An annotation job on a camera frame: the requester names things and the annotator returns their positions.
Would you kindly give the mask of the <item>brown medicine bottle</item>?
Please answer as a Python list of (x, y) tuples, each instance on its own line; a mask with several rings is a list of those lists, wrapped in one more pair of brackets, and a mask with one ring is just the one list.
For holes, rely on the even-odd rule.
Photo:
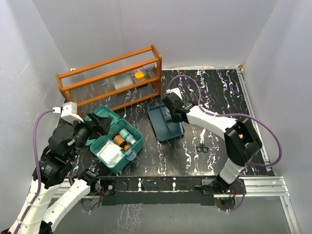
[(128, 151), (130, 149), (130, 146), (127, 144), (126, 140), (120, 135), (115, 135), (113, 137), (113, 141), (125, 151)]

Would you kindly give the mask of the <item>white green-labelled bottle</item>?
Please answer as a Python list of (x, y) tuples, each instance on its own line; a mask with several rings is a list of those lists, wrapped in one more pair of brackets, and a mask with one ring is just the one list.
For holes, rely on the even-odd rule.
[(119, 135), (128, 143), (131, 145), (135, 145), (137, 140), (134, 138), (134, 136), (126, 129), (121, 129), (119, 132)]

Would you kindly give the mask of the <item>dark teal divider tray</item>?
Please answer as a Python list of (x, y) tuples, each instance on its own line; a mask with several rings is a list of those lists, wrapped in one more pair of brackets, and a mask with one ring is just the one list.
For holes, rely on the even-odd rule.
[(161, 143), (182, 137), (185, 134), (185, 129), (181, 122), (174, 123), (171, 117), (166, 117), (167, 110), (168, 108), (162, 104), (150, 107), (147, 111), (155, 136)]

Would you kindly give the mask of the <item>teal medicine kit box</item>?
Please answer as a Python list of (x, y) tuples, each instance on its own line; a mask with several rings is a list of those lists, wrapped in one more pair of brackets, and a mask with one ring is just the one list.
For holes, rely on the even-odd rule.
[(105, 106), (94, 111), (99, 117), (111, 117), (110, 131), (105, 136), (89, 139), (90, 151), (112, 172), (119, 173), (143, 149), (143, 133)]

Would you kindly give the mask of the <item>clear bag of gauze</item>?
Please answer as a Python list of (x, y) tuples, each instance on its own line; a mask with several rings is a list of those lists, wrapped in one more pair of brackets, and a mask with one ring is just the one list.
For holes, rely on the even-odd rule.
[(113, 141), (107, 140), (96, 150), (96, 156), (108, 167), (115, 167), (123, 158), (121, 147)]

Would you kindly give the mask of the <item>black small scissors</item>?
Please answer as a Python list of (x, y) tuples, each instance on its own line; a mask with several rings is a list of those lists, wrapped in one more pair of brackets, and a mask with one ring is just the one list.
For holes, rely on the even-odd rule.
[(196, 147), (196, 151), (198, 153), (208, 153), (209, 148), (205, 146), (205, 140), (204, 140), (204, 135), (206, 133), (206, 129), (203, 129), (201, 134), (200, 134), (200, 142), (199, 145)]

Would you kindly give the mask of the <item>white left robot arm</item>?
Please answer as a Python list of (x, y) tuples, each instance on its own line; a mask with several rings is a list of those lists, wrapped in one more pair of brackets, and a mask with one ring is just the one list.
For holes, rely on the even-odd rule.
[(77, 176), (69, 190), (54, 204), (51, 200), (89, 139), (109, 133), (112, 117), (88, 114), (85, 121), (71, 114), (68, 123), (58, 126), (48, 139), (41, 157), (35, 157), (36, 168), (26, 201), (14, 224), (4, 234), (51, 234), (66, 214), (80, 200), (100, 191), (98, 175), (89, 169)]

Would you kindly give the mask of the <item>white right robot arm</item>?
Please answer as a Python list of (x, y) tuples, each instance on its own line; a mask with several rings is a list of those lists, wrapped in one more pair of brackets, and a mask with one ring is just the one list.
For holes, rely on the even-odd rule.
[(183, 102), (176, 93), (169, 93), (162, 101), (173, 122), (200, 126), (224, 140), (228, 159), (216, 179), (203, 189), (225, 194), (233, 190), (234, 181), (263, 146), (252, 121), (246, 117), (220, 117), (193, 102)]

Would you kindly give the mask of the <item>orange wooden shelf rack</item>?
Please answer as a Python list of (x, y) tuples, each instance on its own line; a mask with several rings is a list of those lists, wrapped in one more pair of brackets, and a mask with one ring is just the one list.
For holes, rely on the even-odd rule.
[[(142, 71), (145, 78), (137, 80)], [(122, 103), (114, 100), (112, 110), (119, 110), (161, 95), (162, 56), (152, 44), (121, 56), (56, 75), (57, 86), (65, 101), (77, 103), (78, 109), (108, 98), (118, 99), (130, 92), (133, 97)]]

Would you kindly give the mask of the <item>orange block on shelf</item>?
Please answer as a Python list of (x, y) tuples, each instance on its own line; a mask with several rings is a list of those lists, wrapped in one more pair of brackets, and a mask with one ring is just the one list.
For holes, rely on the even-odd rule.
[(135, 73), (135, 78), (136, 78), (137, 80), (142, 80), (142, 79), (145, 78), (145, 74), (144, 74), (142, 71), (137, 71), (137, 72)]

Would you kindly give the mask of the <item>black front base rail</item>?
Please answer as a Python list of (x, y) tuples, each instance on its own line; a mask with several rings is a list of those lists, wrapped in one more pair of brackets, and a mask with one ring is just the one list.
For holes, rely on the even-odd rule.
[(200, 204), (235, 206), (235, 198), (246, 194), (242, 179), (231, 185), (216, 176), (98, 176), (91, 185), (90, 196), (103, 206), (124, 204)]

